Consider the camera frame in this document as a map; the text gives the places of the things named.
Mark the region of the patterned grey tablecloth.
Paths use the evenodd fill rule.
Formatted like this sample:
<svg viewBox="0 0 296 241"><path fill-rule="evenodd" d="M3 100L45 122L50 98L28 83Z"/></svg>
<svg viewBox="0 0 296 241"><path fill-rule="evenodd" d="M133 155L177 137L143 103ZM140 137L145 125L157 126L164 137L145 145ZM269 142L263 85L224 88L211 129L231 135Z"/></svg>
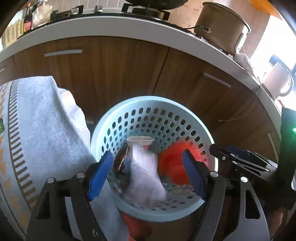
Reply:
<svg viewBox="0 0 296 241"><path fill-rule="evenodd" d="M129 239L107 179L87 199L99 161L83 111L53 77L1 85L1 212L22 240Z"/></svg>

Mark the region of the red plastic bag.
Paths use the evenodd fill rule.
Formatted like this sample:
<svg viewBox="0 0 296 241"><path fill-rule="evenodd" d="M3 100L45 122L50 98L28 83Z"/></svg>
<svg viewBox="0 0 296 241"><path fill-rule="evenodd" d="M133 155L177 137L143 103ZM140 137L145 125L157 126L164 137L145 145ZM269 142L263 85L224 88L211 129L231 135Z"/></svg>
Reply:
<svg viewBox="0 0 296 241"><path fill-rule="evenodd" d="M166 177L176 185L190 184L190 180L182 164L182 153L188 149L196 161L203 162L209 168L206 157L201 157L201 150L193 144L178 141L158 154L158 173L160 177Z"/></svg>

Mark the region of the white paper receipt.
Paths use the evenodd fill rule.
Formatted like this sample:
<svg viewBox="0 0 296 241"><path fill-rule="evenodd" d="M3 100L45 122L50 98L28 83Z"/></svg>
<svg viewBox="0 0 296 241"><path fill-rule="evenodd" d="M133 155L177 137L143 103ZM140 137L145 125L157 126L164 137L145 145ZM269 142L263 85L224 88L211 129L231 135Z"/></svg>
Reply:
<svg viewBox="0 0 296 241"><path fill-rule="evenodd" d="M158 156L139 145L134 145L131 153L129 184L125 193L141 206L156 206L166 197L158 175Z"/></svg>

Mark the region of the woven utensil basket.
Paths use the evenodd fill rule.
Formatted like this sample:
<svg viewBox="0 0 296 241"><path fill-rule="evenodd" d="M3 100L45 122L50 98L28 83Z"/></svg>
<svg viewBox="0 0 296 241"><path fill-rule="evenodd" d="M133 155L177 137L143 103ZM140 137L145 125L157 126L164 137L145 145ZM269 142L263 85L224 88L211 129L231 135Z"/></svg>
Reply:
<svg viewBox="0 0 296 241"><path fill-rule="evenodd" d="M17 38L23 34L23 20L24 10L18 11L6 27L1 37L3 49L13 44Z"/></svg>

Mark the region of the black gas stove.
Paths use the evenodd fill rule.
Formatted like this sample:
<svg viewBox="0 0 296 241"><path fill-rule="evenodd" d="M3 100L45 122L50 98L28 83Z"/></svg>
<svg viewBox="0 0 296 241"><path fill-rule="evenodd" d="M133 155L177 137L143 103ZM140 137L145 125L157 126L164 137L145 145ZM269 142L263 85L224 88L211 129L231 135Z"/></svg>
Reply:
<svg viewBox="0 0 296 241"><path fill-rule="evenodd" d="M53 10L50 13L50 20L44 24L38 25L36 28L24 32L21 36L17 37L20 39L25 35L33 32L42 27L49 26L51 24L59 23L62 21L69 21L72 19L79 18L129 18L143 20L153 23L158 23L161 25L166 25L186 33L191 33L192 28L182 28L178 25L168 23L168 17L170 13L167 11L157 11L156 9L141 8L140 6L133 6L131 4L124 3L122 6L122 11L119 13L108 12L107 9L103 10L102 6L97 5L92 11L83 11L84 6L80 5L75 8L72 8L68 11L59 12L58 10Z"/></svg>

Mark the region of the brown rice cooker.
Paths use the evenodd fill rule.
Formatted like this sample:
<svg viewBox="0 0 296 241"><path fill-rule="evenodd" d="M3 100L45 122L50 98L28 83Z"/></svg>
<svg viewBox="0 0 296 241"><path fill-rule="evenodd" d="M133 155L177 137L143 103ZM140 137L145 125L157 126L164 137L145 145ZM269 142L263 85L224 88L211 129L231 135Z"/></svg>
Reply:
<svg viewBox="0 0 296 241"><path fill-rule="evenodd" d="M227 54L233 56L238 53L247 39L247 34L251 32L248 23L222 4L210 1L202 4L194 33Z"/></svg>

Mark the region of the black frying pan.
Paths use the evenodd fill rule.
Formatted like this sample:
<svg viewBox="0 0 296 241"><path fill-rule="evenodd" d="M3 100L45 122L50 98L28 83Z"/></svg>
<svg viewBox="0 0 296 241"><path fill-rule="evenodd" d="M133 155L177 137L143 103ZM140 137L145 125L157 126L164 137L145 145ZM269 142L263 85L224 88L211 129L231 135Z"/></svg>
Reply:
<svg viewBox="0 0 296 241"><path fill-rule="evenodd" d="M153 9L171 10L183 6L187 0L126 0L136 6L149 6Z"/></svg>

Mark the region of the white kitchen countertop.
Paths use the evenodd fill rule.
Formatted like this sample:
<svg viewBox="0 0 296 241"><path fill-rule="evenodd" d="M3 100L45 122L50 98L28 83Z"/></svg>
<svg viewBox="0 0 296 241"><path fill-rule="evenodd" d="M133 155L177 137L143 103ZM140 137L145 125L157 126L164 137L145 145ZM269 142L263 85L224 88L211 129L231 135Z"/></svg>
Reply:
<svg viewBox="0 0 296 241"><path fill-rule="evenodd" d="M204 60L257 91L259 82L211 44L169 25L122 15L83 16L36 29L1 51L1 61L30 47L75 37L121 37L164 45Z"/></svg>

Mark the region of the white electric kettle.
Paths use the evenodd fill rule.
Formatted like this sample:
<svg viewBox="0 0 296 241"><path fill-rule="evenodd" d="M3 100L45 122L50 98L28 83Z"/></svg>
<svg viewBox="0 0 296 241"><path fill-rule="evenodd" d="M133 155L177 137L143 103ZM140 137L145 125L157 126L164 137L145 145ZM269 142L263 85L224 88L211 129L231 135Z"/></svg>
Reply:
<svg viewBox="0 0 296 241"><path fill-rule="evenodd" d="M287 96L293 89L294 80L288 69L277 62L263 81L263 88L275 100Z"/></svg>

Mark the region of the brown wooden kitchen cabinet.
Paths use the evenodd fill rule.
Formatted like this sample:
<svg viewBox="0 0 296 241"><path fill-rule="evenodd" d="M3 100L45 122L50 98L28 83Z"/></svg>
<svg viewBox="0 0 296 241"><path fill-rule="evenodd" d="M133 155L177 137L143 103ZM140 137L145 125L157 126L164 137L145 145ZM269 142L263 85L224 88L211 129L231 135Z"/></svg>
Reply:
<svg viewBox="0 0 296 241"><path fill-rule="evenodd" d="M280 137L259 91L182 51L128 38L77 37L38 44L1 61L1 83L47 75L72 92L90 121L128 98L161 96L194 112L218 145L278 159Z"/></svg>

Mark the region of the light blue perforated trash basket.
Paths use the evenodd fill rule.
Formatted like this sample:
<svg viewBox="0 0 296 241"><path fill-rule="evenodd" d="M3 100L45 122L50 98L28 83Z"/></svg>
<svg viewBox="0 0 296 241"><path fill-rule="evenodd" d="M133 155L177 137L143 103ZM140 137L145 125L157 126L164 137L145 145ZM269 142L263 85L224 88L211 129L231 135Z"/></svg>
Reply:
<svg viewBox="0 0 296 241"><path fill-rule="evenodd" d="M97 124L91 138L91 152L99 161L106 151L116 156L131 136L154 138L149 150L160 154L175 142L185 141L197 150L196 159L211 171L218 171L218 160L209 153L214 140L203 122L183 105L158 96L138 96L111 108ZM107 176L116 207L133 217L150 222L174 221L196 211L204 201L191 185L176 185L162 180L164 201L154 206L141 205L128 197L113 170Z"/></svg>

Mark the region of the white instant noodle cup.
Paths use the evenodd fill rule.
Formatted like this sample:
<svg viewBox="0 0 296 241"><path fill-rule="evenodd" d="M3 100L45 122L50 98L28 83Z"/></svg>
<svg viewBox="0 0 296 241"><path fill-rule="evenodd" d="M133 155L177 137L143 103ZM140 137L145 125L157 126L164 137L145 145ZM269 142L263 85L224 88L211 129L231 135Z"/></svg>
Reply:
<svg viewBox="0 0 296 241"><path fill-rule="evenodd" d="M126 139L128 146L132 148L140 148L142 151L147 151L154 138L150 136L131 136Z"/></svg>

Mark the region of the orange panda snack packet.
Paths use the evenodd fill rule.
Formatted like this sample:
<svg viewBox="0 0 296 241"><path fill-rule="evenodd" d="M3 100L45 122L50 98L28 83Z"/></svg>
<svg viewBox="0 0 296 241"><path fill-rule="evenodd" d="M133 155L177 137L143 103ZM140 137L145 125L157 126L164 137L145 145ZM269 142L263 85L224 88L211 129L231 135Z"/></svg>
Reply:
<svg viewBox="0 0 296 241"><path fill-rule="evenodd" d="M115 157L113 170L119 183L119 186L123 189L127 188L130 183L130 164L132 160L132 154L128 144L124 145L119 150Z"/></svg>

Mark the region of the dark soy sauce bottle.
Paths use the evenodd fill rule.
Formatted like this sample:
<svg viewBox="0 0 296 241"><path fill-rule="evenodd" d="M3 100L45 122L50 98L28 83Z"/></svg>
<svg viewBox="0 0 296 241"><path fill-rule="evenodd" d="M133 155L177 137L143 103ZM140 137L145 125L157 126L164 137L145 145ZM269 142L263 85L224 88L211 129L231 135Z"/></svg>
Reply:
<svg viewBox="0 0 296 241"><path fill-rule="evenodd" d="M32 8L33 3L29 3L26 8L25 17L23 19L23 32L27 32L31 30L32 27Z"/></svg>

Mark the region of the clear plastic food bag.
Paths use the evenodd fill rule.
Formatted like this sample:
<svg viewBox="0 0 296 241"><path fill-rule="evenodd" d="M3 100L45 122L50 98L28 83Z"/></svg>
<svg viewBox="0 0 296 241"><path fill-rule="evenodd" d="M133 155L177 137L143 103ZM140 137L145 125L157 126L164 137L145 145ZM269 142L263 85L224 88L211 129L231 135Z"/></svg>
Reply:
<svg viewBox="0 0 296 241"><path fill-rule="evenodd" d="M48 1L37 1L32 9L32 29L44 25L50 20L52 6Z"/></svg>

